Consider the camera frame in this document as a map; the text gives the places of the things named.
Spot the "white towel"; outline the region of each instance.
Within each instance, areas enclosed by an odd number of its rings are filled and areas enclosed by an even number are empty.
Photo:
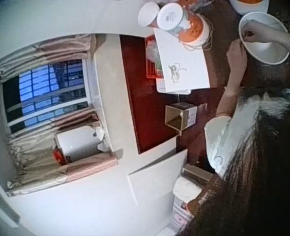
[[[189,203],[189,201],[195,199],[201,191],[202,189],[199,186],[185,177],[180,176],[175,182],[173,194],[185,203]]]

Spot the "orange container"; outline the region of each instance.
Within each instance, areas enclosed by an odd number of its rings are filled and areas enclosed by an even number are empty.
[[[145,38],[145,48],[147,47],[147,45],[150,41],[156,41],[154,35],[151,35],[151,36]],[[146,61],[146,77],[148,79],[163,78],[162,73],[160,73],[157,70],[155,63],[152,63],[147,58],[145,58],[145,61]]]

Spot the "small box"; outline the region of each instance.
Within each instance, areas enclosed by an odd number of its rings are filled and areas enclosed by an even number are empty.
[[[166,106],[165,125],[181,132],[195,124],[198,107],[186,102],[178,102]]]

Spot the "white bowl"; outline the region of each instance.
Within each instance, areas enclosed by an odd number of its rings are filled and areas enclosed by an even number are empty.
[[[282,45],[274,42],[249,43],[243,40],[241,29],[250,20],[256,20],[278,30],[288,32],[283,23],[274,16],[263,12],[250,12],[244,15],[239,22],[239,37],[244,47],[255,59],[269,65],[283,63],[289,56],[289,52]]]
[[[232,7],[240,15],[247,14],[249,12],[260,11],[266,13],[269,6],[269,0],[263,0],[259,3],[249,4],[238,0],[229,0]]]

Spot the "white cup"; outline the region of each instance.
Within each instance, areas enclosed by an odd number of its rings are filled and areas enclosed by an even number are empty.
[[[139,25],[157,28],[156,18],[159,13],[159,9],[159,6],[154,2],[145,3],[139,11]]]

